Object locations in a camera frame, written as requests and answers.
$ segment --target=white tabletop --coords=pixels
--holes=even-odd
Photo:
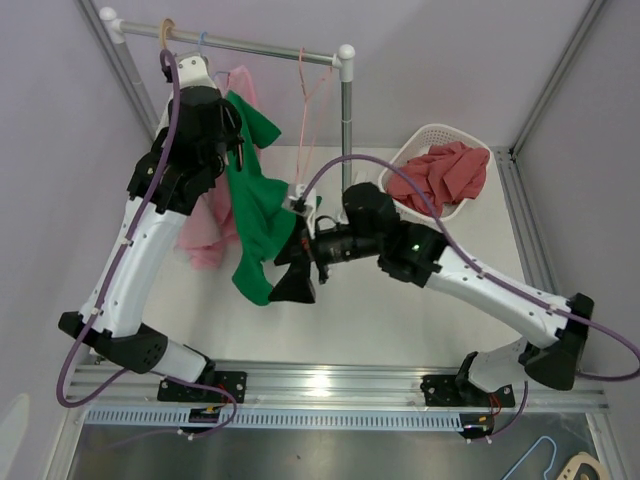
[[[390,159],[395,149],[357,149]],[[311,174],[340,154],[314,150]],[[265,175],[293,181],[297,148],[263,152]],[[380,167],[353,164],[377,181]],[[335,215],[340,205],[340,167],[318,184],[320,213]],[[480,196],[447,223],[466,250],[503,273],[522,280],[513,231],[495,163]],[[239,245],[228,249],[218,270],[194,270],[185,254],[164,259],[144,312],[144,322],[214,359],[346,365],[459,366],[474,350],[491,350],[519,335],[492,317],[444,294],[390,279],[376,259],[335,265],[317,303],[273,303],[257,307],[231,282]],[[267,263],[275,283],[286,267]]]

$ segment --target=white end cap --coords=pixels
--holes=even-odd
[[[120,22],[122,20],[118,18],[118,14],[113,8],[102,7],[100,9],[100,20],[102,20],[104,28],[113,43],[124,43],[124,34],[120,30]]]
[[[356,56],[356,49],[353,46],[345,44],[338,49],[338,58],[340,59],[340,81],[353,81],[353,57]]]

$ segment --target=red cloth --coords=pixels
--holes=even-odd
[[[401,167],[435,205],[438,216],[445,203],[457,204],[476,198],[487,179],[489,151],[467,147],[462,142],[432,145],[429,153],[413,158]],[[399,175],[393,174],[387,193],[403,205],[432,216],[427,205]]]

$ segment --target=pink cloth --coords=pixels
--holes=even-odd
[[[452,142],[432,145],[429,153],[409,160],[401,170],[418,184],[440,216],[445,203],[455,205],[478,196],[487,179],[488,161],[486,148]],[[400,176],[391,177],[387,193],[412,210],[431,216],[427,205]]]
[[[244,65],[231,70],[227,90],[233,90],[251,106],[258,108],[253,81]],[[198,198],[178,235],[177,246],[189,254],[193,268],[218,268],[227,244],[236,241],[238,233],[225,172],[216,179],[215,188]]]

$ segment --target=white laundry basket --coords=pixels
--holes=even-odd
[[[489,147],[487,147],[485,143],[467,133],[464,133],[461,130],[440,123],[430,123],[429,125],[425,125],[416,133],[414,133],[409,141],[404,144],[404,146],[398,153],[396,153],[390,163],[392,163],[396,167],[403,167],[412,158],[428,153],[429,147],[431,147],[431,145],[445,145],[447,143],[457,141],[460,141],[472,148],[486,148],[489,151],[489,161],[487,162],[486,168],[489,168],[489,165],[491,165],[491,163],[493,162],[493,152],[491,151],[491,149],[489,149]],[[380,190],[386,192],[387,183],[391,179],[392,175],[393,172],[391,170],[385,168],[382,171],[382,173],[378,177],[378,187],[380,188]],[[445,204],[442,209],[440,220],[442,220],[443,222],[451,220],[458,214],[462,207],[465,206],[467,200],[468,199],[465,198],[457,205]],[[436,222],[435,220],[433,220],[433,218],[416,212],[415,210],[412,210],[408,207],[405,207],[400,202],[397,202],[395,200],[393,201],[393,203],[395,204],[396,210],[403,220],[407,220],[413,223],[422,223],[430,227],[434,227],[436,225]]]

